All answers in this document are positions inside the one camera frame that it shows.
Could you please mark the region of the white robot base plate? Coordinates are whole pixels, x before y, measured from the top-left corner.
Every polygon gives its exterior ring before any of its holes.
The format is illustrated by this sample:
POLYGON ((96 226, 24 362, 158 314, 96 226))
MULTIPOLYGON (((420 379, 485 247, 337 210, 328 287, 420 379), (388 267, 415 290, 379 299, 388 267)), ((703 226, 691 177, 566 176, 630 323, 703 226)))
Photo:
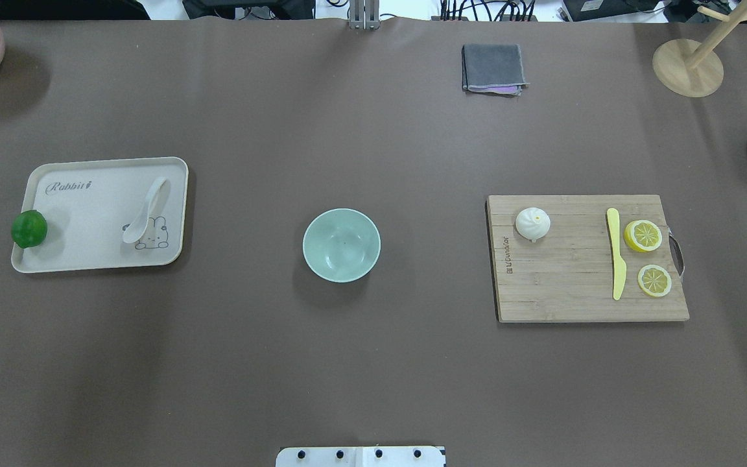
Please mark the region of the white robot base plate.
POLYGON ((438 446, 289 447, 276 455, 276 466, 446 466, 438 446))

